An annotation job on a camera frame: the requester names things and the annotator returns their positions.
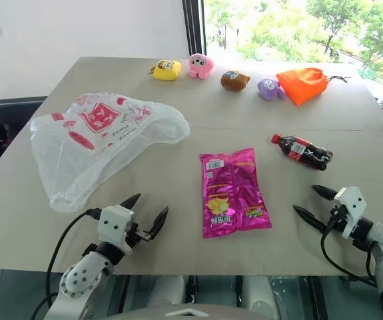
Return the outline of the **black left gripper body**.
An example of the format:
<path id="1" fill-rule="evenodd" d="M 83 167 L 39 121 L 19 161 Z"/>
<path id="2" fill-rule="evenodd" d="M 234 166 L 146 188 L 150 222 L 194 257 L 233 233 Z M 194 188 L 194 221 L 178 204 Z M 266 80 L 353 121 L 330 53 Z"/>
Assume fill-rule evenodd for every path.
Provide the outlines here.
<path id="1" fill-rule="evenodd" d="M 126 233 L 126 243 L 130 248 L 135 247 L 139 242 L 145 241 L 149 242 L 153 239 L 154 230 L 153 227 L 149 231 L 140 230 L 139 224 L 132 222 L 127 233 Z"/>

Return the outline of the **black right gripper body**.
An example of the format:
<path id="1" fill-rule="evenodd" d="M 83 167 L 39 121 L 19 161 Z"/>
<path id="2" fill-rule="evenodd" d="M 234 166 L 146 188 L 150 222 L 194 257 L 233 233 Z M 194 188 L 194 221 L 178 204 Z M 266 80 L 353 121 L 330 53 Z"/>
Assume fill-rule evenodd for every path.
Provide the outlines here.
<path id="1" fill-rule="evenodd" d="M 337 231 L 342 233 L 347 225 L 348 210 L 344 205 L 335 207 L 331 210 L 331 216 L 325 229 L 325 233 Z"/>

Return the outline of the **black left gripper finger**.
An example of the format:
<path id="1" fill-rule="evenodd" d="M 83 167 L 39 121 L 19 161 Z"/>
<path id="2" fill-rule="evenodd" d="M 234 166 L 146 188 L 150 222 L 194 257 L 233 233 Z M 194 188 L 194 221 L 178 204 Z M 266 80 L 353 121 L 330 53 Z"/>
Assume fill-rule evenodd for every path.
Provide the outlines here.
<path id="1" fill-rule="evenodd" d="M 150 231 L 147 233 L 150 235 L 150 237 L 156 237 L 159 233 L 159 231 L 163 228 L 163 225 L 165 224 L 165 220 L 167 218 L 169 212 L 169 208 L 165 207 L 155 218 L 153 221 L 153 226 L 151 227 Z"/>
<path id="2" fill-rule="evenodd" d="M 139 200 L 141 194 L 140 193 L 137 193 L 137 194 L 134 194 L 132 196 L 130 196 L 128 199 L 124 200 L 120 206 L 121 207 L 124 207 L 125 209 L 132 209 L 136 202 Z"/>

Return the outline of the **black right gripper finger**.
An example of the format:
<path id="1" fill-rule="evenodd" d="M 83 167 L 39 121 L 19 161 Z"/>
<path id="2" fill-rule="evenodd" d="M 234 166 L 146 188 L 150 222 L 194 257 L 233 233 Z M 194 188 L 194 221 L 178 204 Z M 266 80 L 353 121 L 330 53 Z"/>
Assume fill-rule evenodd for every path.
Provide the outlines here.
<path id="1" fill-rule="evenodd" d="M 319 195 L 321 196 L 322 198 L 328 200 L 328 201 L 333 201 L 336 194 L 337 194 L 337 191 L 329 188 L 329 187 L 325 187 L 325 186 L 322 186 L 322 185 L 313 185 L 312 186 L 312 189 Z"/>
<path id="2" fill-rule="evenodd" d="M 298 213 L 298 215 L 310 226 L 314 227 L 320 233 L 325 231 L 326 225 L 319 221 L 311 212 L 297 205 L 293 205 L 292 207 Z"/>

